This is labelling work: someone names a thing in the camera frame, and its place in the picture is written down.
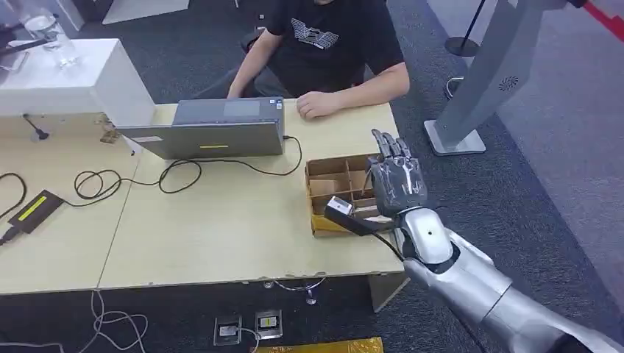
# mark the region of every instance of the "light wood tabletop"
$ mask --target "light wood tabletop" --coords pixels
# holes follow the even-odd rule
[[[170,124],[176,104],[157,108],[154,125]],[[290,176],[269,176],[242,165],[204,164],[202,178],[181,193],[133,185],[99,283],[100,288],[264,279],[337,277],[403,272],[403,264],[373,237],[312,236],[305,161],[375,153],[370,130],[397,134],[388,104],[304,121],[285,102],[286,134],[301,141],[303,162]],[[241,158],[266,171],[287,171],[299,157],[286,141],[284,155]],[[153,182],[168,162],[141,153],[135,175]],[[183,186],[195,166],[173,170],[165,188]]]
[[[138,157],[123,140],[110,145],[99,141],[97,115],[33,117],[51,135],[33,142],[33,129],[21,117],[0,118],[0,174],[13,172],[26,181],[24,203],[0,220],[0,235],[7,221],[43,189],[73,203],[83,203],[74,192],[80,171],[117,170],[125,177],[136,171]],[[110,184],[114,179],[105,178]],[[97,182],[83,192],[93,192]],[[96,288],[130,186],[122,185],[108,200],[84,208],[63,204],[32,234],[22,234],[0,246],[0,294],[34,293]],[[17,179],[0,180],[0,212],[21,195]]]

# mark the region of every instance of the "yellow mat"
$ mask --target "yellow mat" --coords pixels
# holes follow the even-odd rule
[[[383,353],[383,344],[381,338],[373,337],[304,346],[260,347],[258,353]]]

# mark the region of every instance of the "sticker on laptop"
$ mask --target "sticker on laptop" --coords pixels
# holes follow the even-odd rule
[[[144,143],[144,142],[160,142],[163,139],[158,136],[145,136],[144,138],[132,138],[136,143]]]

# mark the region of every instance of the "cardboard divider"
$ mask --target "cardboard divider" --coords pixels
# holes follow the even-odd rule
[[[353,204],[355,217],[379,215],[372,183],[366,178],[366,164],[370,156],[377,154],[310,160],[306,163],[305,178],[308,183],[314,236],[351,234],[323,216],[325,206],[334,196]]]

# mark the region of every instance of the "graphic print on shirt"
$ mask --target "graphic print on shirt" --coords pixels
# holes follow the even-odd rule
[[[340,38],[332,32],[322,32],[320,29],[308,28],[303,22],[296,18],[293,18],[291,23],[296,39],[300,42],[311,44],[319,49],[331,48]]]

